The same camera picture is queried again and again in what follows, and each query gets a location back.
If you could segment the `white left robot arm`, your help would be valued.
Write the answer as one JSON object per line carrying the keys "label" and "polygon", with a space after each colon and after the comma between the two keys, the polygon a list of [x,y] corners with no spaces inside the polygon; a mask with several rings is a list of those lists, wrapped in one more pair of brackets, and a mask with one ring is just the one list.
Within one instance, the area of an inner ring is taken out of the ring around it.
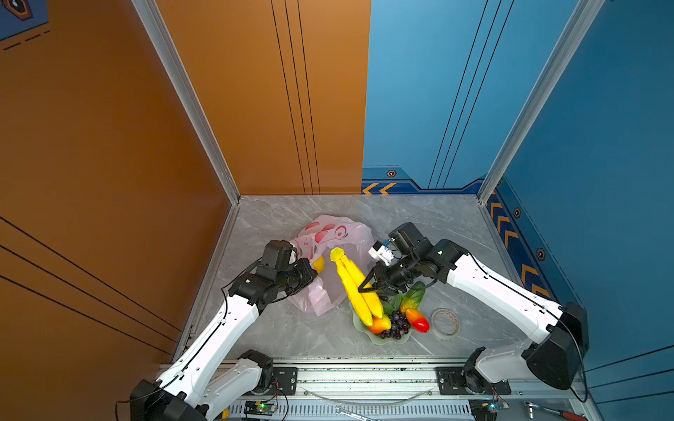
{"label": "white left robot arm", "polygon": [[242,271],[223,305],[184,354],[154,382],[141,381],[129,404],[131,420],[214,420],[242,395],[270,387],[273,360],[247,351],[222,375],[216,371],[267,306],[308,286],[318,272],[307,258],[270,268],[254,261]]}

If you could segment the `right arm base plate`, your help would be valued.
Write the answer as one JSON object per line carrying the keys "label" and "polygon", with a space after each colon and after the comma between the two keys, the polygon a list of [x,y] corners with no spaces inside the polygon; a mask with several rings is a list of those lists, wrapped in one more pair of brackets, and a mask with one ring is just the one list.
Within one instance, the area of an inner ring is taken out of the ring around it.
{"label": "right arm base plate", "polygon": [[512,394],[509,382],[489,383],[475,376],[466,377],[459,367],[439,367],[435,369],[436,382],[442,396]]}

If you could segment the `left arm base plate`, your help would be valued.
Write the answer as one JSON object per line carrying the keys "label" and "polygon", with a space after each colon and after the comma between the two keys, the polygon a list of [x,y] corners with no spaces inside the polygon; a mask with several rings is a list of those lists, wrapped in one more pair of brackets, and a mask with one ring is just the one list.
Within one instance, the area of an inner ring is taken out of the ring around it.
{"label": "left arm base plate", "polygon": [[294,396],[298,386],[298,368],[274,366],[273,370],[263,370],[262,376],[256,387],[249,391],[248,395],[274,395],[282,393],[286,396]]}

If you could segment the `yellow banana bunch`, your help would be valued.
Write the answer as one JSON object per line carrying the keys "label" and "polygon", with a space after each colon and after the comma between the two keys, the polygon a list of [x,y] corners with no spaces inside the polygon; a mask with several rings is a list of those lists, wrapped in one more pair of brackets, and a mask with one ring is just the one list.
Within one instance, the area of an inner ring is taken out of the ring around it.
{"label": "yellow banana bunch", "polygon": [[342,280],[342,285],[356,315],[366,327],[374,326],[375,319],[384,317],[384,307],[378,294],[372,289],[360,268],[347,257],[342,248],[333,248],[330,252],[330,259],[337,268],[338,276]]}

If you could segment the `red yellow mango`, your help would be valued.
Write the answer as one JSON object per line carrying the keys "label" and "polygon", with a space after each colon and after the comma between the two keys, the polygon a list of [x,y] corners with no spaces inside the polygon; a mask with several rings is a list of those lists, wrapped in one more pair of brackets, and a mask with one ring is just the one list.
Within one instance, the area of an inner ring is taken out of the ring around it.
{"label": "red yellow mango", "polygon": [[382,319],[374,317],[373,323],[368,327],[369,331],[375,335],[380,335],[391,329],[391,319],[384,315]]}

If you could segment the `red handled screwdriver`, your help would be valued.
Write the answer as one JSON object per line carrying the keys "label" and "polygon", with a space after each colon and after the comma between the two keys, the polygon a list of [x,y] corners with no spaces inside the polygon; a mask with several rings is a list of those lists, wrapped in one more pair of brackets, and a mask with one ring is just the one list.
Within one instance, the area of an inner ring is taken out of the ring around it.
{"label": "red handled screwdriver", "polygon": [[530,419],[534,418],[534,412],[536,410],[539,410],[540,412],[547,412],[549,414],[556,415],[558,417],[561,417],[562,419],[570,420],[570,421],[588,421],[588,418],[579,414],[576,414],[574,412],[567,412],[566,410],[558,410],[554,408],[549,408],[546,406],[538,405],[537,403],[533,403],[530,401],[525,401],[524,402],[524,407],[528,411],[528,416]]}

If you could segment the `clear tape roll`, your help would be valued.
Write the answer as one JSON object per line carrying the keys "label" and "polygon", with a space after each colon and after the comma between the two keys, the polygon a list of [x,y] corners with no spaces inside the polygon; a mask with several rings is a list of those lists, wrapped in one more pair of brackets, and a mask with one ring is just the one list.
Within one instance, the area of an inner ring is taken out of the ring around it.
{"label": "clear tape roll", "polygon": [[461,330],[459,318],[449,309],[437,309],[431,315],[431,332],[438,340],[450,340]]}

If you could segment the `dark purple grape bunch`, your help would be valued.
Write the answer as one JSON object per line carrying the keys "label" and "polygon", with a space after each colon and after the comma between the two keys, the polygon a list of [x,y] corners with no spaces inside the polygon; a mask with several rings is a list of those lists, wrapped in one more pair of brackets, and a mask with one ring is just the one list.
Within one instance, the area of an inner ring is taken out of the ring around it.
{"label": "dark purple grape bunch", "polygon": [[399,310],[395,310],[393,313],[386,316],[391,319],[391,329],[377,336],[382,339],[393,338],[395,340],[401,340],[410,332],[411,325],[407,321],[407,317]]}

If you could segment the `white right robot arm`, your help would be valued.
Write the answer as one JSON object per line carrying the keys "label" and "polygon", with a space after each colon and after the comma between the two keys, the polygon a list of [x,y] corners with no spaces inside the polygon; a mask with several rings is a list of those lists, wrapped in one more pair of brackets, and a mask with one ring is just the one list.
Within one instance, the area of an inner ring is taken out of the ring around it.
{"label": "white right robot arm", "polygon": [[525,334],[516,344],[477,348],[462,369],[466,389],[478,394],[511,380],[539,380],[567,390],[576,375],[584,372],[589,328],[583,307],[537,296],[492,271],[451,240],[404,246],[400,258],[391,262],[385,260],[382,250],[381,243],[372,247],[377,264],[356,282],[359,291],[399,292],[424,276],[472,295]]}

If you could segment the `green circuit board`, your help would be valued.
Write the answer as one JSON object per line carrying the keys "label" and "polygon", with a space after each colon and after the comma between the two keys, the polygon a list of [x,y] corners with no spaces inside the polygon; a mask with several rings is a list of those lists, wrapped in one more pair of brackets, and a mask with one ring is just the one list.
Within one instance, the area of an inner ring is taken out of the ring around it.
{"label": "green circuit board", "polygon": [[246,401],[242,410],[244,419],[269,420],[277,414],[277,401]]}

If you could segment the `small red orange mango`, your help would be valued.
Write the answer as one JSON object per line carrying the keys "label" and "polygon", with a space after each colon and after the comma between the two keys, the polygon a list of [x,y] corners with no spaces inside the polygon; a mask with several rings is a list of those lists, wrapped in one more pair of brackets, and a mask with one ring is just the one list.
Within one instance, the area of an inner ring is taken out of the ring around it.
{"label": "small red orange mango", "polygon": [[427,318],[416,309],[408,309],[405,312],[409,324],[419,333],[428,333],[430,330],[430,323]]}

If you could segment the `yellow lemon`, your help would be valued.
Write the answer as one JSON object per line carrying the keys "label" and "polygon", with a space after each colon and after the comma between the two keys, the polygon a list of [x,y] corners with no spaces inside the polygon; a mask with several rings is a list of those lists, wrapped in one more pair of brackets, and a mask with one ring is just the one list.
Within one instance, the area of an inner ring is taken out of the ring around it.
{"label": "yellow lemon", "polygon": [[319,256],[313,263],[312,268],[320,275],[324,272],[326,268],[325,259],[323,256]]}

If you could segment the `aluminium front rail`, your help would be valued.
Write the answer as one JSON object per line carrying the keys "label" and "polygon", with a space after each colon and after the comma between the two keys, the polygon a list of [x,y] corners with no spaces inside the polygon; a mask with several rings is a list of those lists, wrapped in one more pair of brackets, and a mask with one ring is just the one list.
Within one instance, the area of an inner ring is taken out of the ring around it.
{"label": "aluminium front rail", "polygon": [[[216,375],[232,368],[236,360],[221,363]],[[459,367],[458,359],[281,359],[273,366],[297,367],[298,386],[294,396],[242,395],[219,417],[244,419],[246,401],[277,401],[279,410],[269,420],[559,420],[547,412],[534,412],[530,419],[525,401],[566,410],[600,420],[592,400],[582,403],[580,382],[571,390],[553,389],[537,380],[509,381],[508,396],[442,396],[435,369]]]}

